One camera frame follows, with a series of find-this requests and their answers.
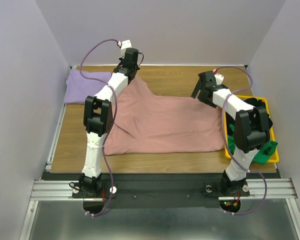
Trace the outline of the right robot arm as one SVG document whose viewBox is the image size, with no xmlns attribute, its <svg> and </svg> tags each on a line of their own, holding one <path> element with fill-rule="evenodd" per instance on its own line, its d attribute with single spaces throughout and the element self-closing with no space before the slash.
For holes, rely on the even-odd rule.
<svg viewBox="0 0 300 240">
<path fill-rule="evenodd" d="M 216 70 L 198 74 L 198 81 L 191 94 L 210 107 L 222 109 L 222 121 L 229 115 L 234 121 L 234 152 L 221 180 L 205 183 L 207 196 L 234 196 L 247 192 L 247 175 L 250 165 L 261 148 L 270 141 L 270 126 L 264 105 L 253 106 L 235 95 L 223 84 L 224 77 Z"/>
</svg>

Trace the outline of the pink t-shirt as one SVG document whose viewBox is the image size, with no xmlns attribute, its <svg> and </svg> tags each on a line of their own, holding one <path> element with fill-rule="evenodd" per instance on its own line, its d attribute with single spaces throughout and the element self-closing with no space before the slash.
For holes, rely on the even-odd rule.
<svg viewBox="0 0 300 240">
<path fill-rule="evenodd" d="M 106 155 L 202 153 L 224 148 L 218 108 L 191 97 L 157 96 L 139 77 L 117 97 Z"/>
</svg>

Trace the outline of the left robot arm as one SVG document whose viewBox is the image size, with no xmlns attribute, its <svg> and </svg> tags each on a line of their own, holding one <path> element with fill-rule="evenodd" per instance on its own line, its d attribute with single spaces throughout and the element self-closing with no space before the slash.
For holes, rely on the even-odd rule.
<svg viewBox="0 0 300 240">
<path fill-rule="evenodd" d="M 139 50 L 128 47 L 123 50 L 120 62 L 113 70 L 110 80 L 95 95 L 84 102 L 83 125 L 87 136 L 85 162 L 78 180 L 78 188 L 90 197 L 101 193 L 101 158 L 105 139 L 114 125 L 113 105 L 117 95 L 129 85 L 140 69 Z"/>
</svg>

